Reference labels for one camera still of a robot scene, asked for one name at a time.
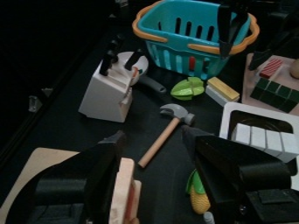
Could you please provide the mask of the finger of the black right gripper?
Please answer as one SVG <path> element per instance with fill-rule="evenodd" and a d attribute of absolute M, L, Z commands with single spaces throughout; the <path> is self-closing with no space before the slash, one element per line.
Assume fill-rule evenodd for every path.
<path fill-rule="evenodd" d="M 233 0 L 232 11 L 236 13 L 230 22 L 230 39 L 234 40 L 238 35 L 238 30 L 248 19 L 249 0 Z"/>
<path fill-rule="evenodd" d="M 217 28 L 218 28 L 218 55 L 225 59 L 229 55 L 232 44 L 229 43 L 229 22 L 230 9 L 228 3 L 218 5 L 217 11 Z"/>

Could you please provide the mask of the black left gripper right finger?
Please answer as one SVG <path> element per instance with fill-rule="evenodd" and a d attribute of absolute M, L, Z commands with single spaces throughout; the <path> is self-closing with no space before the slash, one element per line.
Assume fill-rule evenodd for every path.
<path fill-rule="evenodd" d="M 181 140 L 216 224 L 299 224 L 299 191 L 277 158 L 189 126 Z"/>

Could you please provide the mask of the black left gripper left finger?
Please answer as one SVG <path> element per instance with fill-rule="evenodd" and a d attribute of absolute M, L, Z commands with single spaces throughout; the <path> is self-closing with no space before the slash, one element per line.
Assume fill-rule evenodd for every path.
<path fill-rule="evenodd" d="M 50 166 L 18 192 L 4 224 L 108 224 L 125 134 Z"/>

